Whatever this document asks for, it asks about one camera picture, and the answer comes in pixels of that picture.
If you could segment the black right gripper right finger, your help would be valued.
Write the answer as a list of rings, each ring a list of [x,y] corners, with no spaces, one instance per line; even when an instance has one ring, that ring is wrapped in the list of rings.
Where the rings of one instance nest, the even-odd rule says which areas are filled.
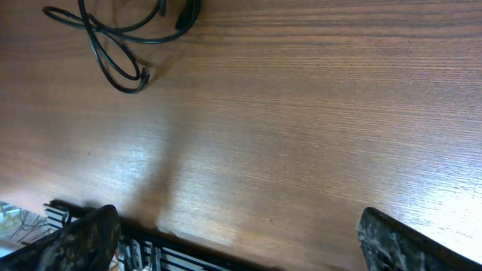
[[[481,271],[481,265],[367,207],[357,226],[358,241],[370,271]]]

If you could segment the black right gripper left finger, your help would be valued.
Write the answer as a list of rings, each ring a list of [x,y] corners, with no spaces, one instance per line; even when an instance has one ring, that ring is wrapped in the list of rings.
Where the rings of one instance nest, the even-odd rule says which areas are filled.
[[[103,206],[1,258],[2,270],[108,270],[121,235],[113,205]]]

